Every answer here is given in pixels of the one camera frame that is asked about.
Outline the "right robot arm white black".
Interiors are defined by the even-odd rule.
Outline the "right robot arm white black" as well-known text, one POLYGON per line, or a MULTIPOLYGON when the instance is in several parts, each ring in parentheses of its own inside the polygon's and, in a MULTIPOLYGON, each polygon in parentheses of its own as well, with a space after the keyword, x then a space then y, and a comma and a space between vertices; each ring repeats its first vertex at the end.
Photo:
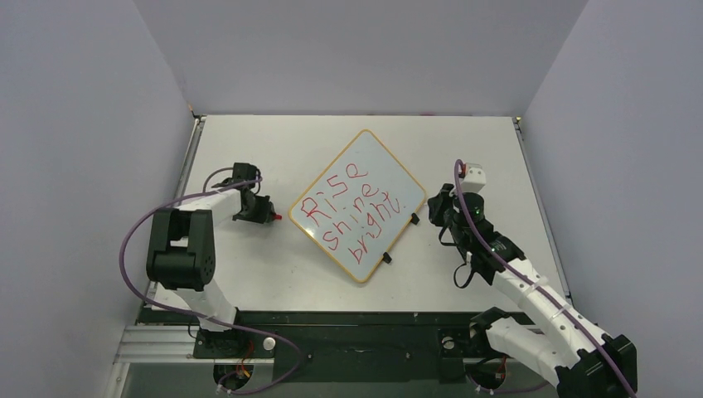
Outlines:
POLYGON ((429 221, 480 276, 509 298, 538 327, 534 332, 497 307, 471 319, 468 345, 479 354, 519 361, 560 397, 634 397, 637 350, 624 335, 612 337, 550 287, 515 243, 484 214, 484 200, 445 183, 428 200, 429 221))

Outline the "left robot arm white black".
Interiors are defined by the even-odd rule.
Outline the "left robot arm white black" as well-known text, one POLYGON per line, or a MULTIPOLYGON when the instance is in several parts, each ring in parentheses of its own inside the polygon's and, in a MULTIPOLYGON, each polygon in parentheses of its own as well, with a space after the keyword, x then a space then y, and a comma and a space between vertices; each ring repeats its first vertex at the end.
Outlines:
POLYGON ((199 318, 200 329, 216 332, 215 345, 228 357, 240 355, 247 333, 234 325, 237 308, 214 281, 215 227, 224 221, 269 224, 279 218, 269 196, 259 194, 261 171, 235 163, 231 175, 188 202, 166 205, 153 214, 146 272, 171 290, 199 318))

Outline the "yellow framed whiteboard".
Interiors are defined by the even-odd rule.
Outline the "yellow framed whiteboard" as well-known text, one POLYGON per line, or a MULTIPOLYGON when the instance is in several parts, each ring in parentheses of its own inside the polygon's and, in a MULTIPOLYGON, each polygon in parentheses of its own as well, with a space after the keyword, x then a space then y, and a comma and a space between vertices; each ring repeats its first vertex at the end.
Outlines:
POLYGON ((390 255, 426 197, 420 182, 365 129, 291 205, 288 217, 363 284, 385 263, 383 253, 390 255))

